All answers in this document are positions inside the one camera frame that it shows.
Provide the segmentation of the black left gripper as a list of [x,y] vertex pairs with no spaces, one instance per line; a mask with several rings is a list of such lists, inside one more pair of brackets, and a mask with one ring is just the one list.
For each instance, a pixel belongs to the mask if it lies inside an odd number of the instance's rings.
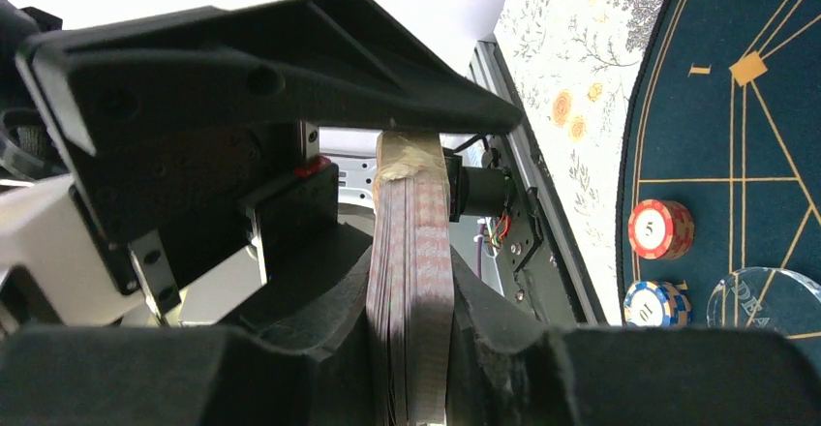
[[27,38],[16,60],[68,140],[77,209],[115,284],[83,274],[71,318],[117,318],[141,297],[170,308],[248,243],[264,275],[315,249],[337,223],[338,169],[290,122],[505,134],[523,119],[375,0],[54,31]]

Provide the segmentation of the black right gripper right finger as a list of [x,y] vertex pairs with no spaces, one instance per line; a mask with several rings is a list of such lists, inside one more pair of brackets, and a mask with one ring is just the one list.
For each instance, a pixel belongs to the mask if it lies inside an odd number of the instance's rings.
[[781,336],[548,325],[453,254],[450,425],[816,425],[820,380]]

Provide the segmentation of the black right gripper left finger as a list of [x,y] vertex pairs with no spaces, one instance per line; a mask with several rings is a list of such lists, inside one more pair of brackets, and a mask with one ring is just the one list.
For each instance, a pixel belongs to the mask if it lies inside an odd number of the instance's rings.
[[370,245],[348,225],[321,234],[214,325],[24,329],[1,348],[1,421],[373,425]]

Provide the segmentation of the pink card deck box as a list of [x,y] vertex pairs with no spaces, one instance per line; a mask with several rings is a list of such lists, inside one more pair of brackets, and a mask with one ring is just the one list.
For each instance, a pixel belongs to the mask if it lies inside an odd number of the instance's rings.
[[455,297],[439,135],[383,132],[375,197],[366,316],[376,422],[442,424]]

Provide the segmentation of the red chip stack bottom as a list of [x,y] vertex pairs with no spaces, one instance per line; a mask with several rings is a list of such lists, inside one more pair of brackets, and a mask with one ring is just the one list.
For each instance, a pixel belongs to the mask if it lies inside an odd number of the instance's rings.
[[646,199],[632,210],[628,240],[641,259],[682,258],[694,241],[695,224],[689,210],[673,200]]

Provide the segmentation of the floral patterned tablecloth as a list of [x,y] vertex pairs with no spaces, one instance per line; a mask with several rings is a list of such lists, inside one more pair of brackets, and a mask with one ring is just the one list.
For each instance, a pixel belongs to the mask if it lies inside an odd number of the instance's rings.
[[663,0],[505,0],[495,35],[605,318],[629,96]]

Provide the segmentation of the clear dealer button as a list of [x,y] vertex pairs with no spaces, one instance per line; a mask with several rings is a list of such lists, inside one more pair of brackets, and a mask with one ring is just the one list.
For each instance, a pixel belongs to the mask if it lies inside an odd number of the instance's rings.
[[747,267],[718,281],[706,306],[709,327],[777,332],[789,339],[820,336],[820,285],[801,273]]

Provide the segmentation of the round dark blue poker mat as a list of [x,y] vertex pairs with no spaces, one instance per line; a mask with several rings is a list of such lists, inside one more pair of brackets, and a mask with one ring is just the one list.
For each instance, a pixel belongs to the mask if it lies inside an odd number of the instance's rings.
[[[718,281],[747,267],[820,285],[820,0],[664,0],[627,111],[617,200],[623,302],[637,281],[679,286],[706,324]],[[693,217],[680,259],[641,259],[633,208]]]

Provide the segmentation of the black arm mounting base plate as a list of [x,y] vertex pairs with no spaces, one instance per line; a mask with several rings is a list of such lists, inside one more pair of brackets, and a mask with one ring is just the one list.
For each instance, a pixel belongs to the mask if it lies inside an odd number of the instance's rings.
[[509,175],[509,227],[496,259],[502,294],[546,323],[606,321],[553,177],[528,120],[488,138],[496,167]]

